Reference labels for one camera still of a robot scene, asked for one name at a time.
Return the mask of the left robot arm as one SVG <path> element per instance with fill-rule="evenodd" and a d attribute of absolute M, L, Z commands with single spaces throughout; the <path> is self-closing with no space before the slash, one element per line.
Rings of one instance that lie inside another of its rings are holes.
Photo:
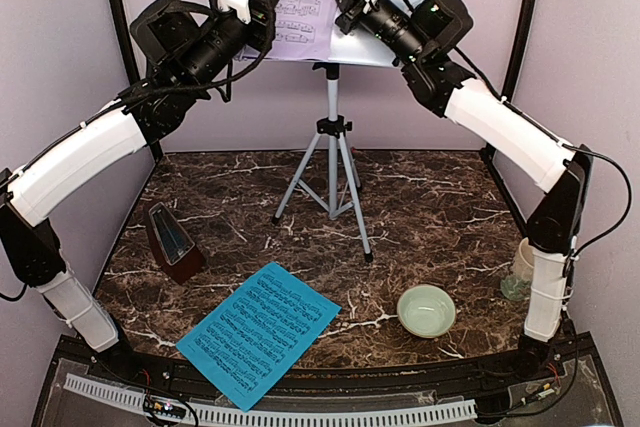
<path fill-rule="evenodd" d="M 121 92 L 16 171 L 1 173 L 1 243 L 17 279 L 36 289 L 96 352 L 120 383 L 141 374 L 116 321 L 75 277 L 61 254 L 50 213 L 122 158 L 174 132 L 208 99 L 215 77 L 246 46 L 269 51 L 279 0 L 156 0 L 131 24 L 147 78 Z"/>

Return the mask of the light blue music stand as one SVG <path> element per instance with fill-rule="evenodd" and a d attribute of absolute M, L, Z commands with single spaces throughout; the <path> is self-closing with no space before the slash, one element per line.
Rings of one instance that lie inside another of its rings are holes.
<path fill-rule="evenodd" d="M 419 99 L 432 99 L 439 95 L 436 86 L 437 65 L 444 65 L 447 54 L 473 25 L 466 8 L 460 0 L 424 0 L 413 6 L 409 0 L 403 0 L 408 10 L 405 12 L 411 23 L 428 41 L 418 60 L 410 64 L 399 65 L 401 73 L 412 92 Z M 338 82 L 340 65 L 331 62 L 316 62 L 315 70 L 323 69 L 327 80 L 328 116 L 316 122 L 316 134 L 312 138 L 303 159 L 298 165 L 294 177 L 271 219 L 277 224 L 290 200 L 295 188 L 300 187 L 307 192 L 329 217 L 334 219 L 341 213 L 352 209 L 355 212 L 364 257 L 367 263 L 373 261 L 373 253 L 366 233 L 364 217 L 361 211 L 358 192 L 361 183 L 354 164 L 351 149 L 346 140 L 346 133 L 352 130 L 352 124 L 338 113 Z M 328 146 L 328 178 L 329 201 L 324 202 L 303 180 L 302 174 L 316 150 L 320 138 L 326 135 Z"/>

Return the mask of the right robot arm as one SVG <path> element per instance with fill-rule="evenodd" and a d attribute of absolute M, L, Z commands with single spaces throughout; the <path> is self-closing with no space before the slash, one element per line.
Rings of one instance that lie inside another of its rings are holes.
<path fill-rule="evenodd" d="M 549 342 L 569 297 L 575 251 L 592 161 L 526 114 L 494 95 L 487 81 L 449 53 L 472 28 L 462 0 L 423 0 L 405 13 L 391 0 L 336 0 L 336 24 L 361 28 L 394 54 L 417 102 L 475 133 L 520 167 L 544 197 L 526 223 L 534 267 L 524 334 Z"/>

